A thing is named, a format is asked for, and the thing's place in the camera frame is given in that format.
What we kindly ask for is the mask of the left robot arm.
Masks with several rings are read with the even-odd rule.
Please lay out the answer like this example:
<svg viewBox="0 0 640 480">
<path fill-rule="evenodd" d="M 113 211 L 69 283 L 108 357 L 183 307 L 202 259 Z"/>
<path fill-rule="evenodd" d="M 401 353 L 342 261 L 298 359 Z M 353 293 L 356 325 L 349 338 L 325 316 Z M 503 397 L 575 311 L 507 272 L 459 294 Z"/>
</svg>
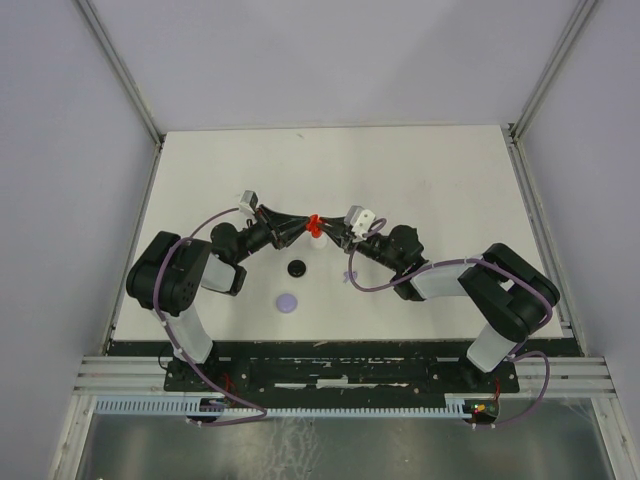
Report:
<svg viewBox="0 0 640 480">
<path fill-rule="evenodd" d="M 310 223 L 309 216 L 252 207 L 247 225 L 238 229 L 221 222 L 208 240 L 196 233 L 181 237 L 161 231 L 131 267 L 127 295 L 154 313 L 170 338 L 174 356 L 188 362 L 186 376 L 198 389 L 209 390 L 221 378 L 220 364 L 210 359 L 214 341 L 206 333 L 195 306 L 201 289 L 236 296 L 247 271 L 242 262 L 270 245 L 289 247 Z"/>
</svg>

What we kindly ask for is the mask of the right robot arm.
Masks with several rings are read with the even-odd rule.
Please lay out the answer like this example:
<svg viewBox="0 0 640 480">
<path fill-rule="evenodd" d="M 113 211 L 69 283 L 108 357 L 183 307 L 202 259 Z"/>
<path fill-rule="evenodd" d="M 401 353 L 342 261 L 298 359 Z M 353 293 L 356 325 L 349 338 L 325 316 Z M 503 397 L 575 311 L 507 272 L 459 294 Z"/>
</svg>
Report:
<svg viewBox="0 0 640 480">
<path fill-rule="evenodd" d="M 544 327 L 561 299 L 556 285 L 504 243 L 494 243 L 479 255 L 431 263 L 423 257 L 417 230 L 398 225 L 389 234 L 386 224 L 357 207 L 344 217 L 321 217 L 316 229 L 348 255 L 346 276 L 364 293 L 388 289 L 403 300 L 422 302 L 440 297 L 467 297 L 486 325 L 467 349 L 458 368 L 467 389 L 481 391 L 495 379 L 495 368 Z M 383 285 L 358 283 L 353 269 L 356 254 L 391 270 Z"/>
</svg>

